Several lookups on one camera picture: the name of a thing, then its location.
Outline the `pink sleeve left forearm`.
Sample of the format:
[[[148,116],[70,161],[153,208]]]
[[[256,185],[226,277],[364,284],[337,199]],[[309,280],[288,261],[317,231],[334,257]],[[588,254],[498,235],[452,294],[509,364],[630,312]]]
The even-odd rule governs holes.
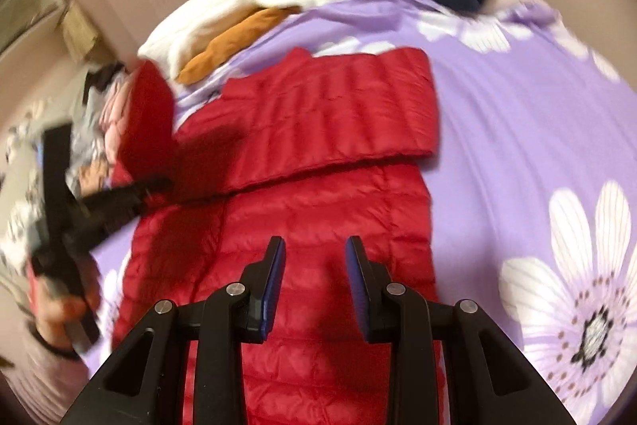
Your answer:
[[[1,402],[20,424],[58,424],[88,384],[88,367],[55,349],[31,321],[1,331]]]

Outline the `left hand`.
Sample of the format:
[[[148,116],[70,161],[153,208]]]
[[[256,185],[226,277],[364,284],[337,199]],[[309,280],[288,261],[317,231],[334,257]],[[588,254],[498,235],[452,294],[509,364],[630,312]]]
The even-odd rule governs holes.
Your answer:
[[[64,353],[76,353],[73,339],[67,332],[70,323],[80,321],[90,309],[95,312],[102,301],[99,268],[92,256],[79,262],[79,270],[84,287],[84,297],[72,294],[53,294],[53,282],[47,276],[29,274],[29,302],[35,330],[48,346]]]

